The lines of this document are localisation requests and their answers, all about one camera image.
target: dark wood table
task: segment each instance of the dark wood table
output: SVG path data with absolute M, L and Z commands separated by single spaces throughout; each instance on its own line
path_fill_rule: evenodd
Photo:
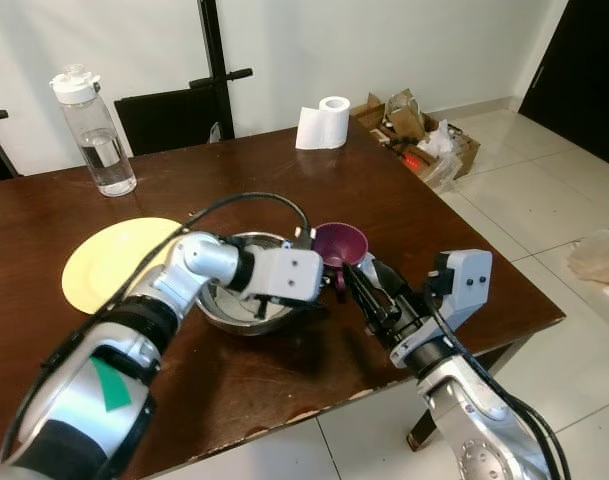
M 295 130 L 137 158 L 134 193 L 102 197 L 86 168 L 0 182 L 0 441 L 40 361 L 85 315 L 62 293 L 68 256 L 113 223 L 158 216 L 186 220 L 236 192 L 264 190 L 299 203 L 313 224 L 342 221 L 371 251 L 420 286 L 441 250 L 494 253 L 488 304 L 460 330 L 476 353 L 510 345 L 562 312 L 362 127 L 347 145 L 299 152 Z M 227 207 L 200 229 L 260 230 L 292 237 L 285 207 L 253 200 Z M 220 451 L 409 379 L 364 333 L 352 303 L 332 292 L 324 314 L 275 334 L 242 338 L 211 326 L 198 309 L 184 323 L 153 385 L 158 411 L 126 478 Z

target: metal bowl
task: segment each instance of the metal bowl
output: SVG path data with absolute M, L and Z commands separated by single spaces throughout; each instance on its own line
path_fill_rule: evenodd
M 257 245 L 262 248 L 280 248 L 284 238 L 272 233 L 247 232 L 233 235 L 244 240 L 246 246 Z M 255 313 L 258 300 L 242 302 L 238 294 L 212 282 L 200 291 L 196 304 L 206 314 L 209 322 L 222 330 L 235 335 L 263 335 L 288 323 L 295 312 L 289 307 L 269 303 L 266 318 L 257 319 Z

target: white floor tile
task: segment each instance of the white floor tile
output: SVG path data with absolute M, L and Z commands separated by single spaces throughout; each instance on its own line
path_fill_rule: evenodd
M 486 114 L 486 118 L 478 119 L 481 121 L 473 126 L 529 160 L 577 148 L 573 143 L 526 117 L 504 112 Z
M 424 412 L 415 382 L 320 416 L 342 480 L 456 480 L 455 457 L 439 435 L 412 452 L 406 435 Z
M 475 156 L 475 162 L 469 175 L 527 161 L 522 155 L 511 150 L 479 127 L 468 128 L 465 132 L 480 143 L 480 149 Z
M 609 406 L 559 433 L 573 480 L 609 480 Z
M 609 214 L 609 164 L 604 160 L 576 148 L 539 158 L 534 163 L 591 199 Z
M 455 182 L 458 191 L 531 253 L 609 228 L 609 215 L 532 162 Z
M 609 404 L 609 327 L 534 257 L 514 265 L 567 318 L 535 334 L 497 378 L 560 430 Z
M 609 325 L 609 298 L 604 293 L 606 285 L 577 278 L 568 268 L 567 259 L 571 251 L 572 243 L 568 243 L 538 253 L 535 257 L 577 293 Z
M 269 434 L 158 480 L 339 480 L 316 420 Z
M 458 192 L 445 192 L 440 198 L 507 259 L 513 261 L 529 255 L 524 247 Z

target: purple cup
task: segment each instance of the purple cup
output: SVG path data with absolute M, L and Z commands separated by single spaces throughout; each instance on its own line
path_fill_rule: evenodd
M 324 266 L 335 274 L 335 288 L 346 290 L 342 264 L 357 265 L 368 253 L 368 240 L 361 230 L 347 223 L 324 223 L 315 228 L 314 250 Z

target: table leg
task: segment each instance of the table leg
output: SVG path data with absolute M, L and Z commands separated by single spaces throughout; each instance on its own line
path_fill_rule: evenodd
M 530 336 L 524 337 L 504 347 L 496 348 L 495 350 L 480 355 L 477 359 L 491 375 L 495 375 L 504 365 L 506 365 L 506 362 L 522 348 L 529 338 Z M 406 441 L 408 442 L 409 447 L 411 447 L 411 450 L 414 452 L 420 450 L 428 437 L 430 437 L 436 429 L 437 427 L 433 422 L 431 412 L 426 410 L 424 415 L 422 415 L 406 436 Z

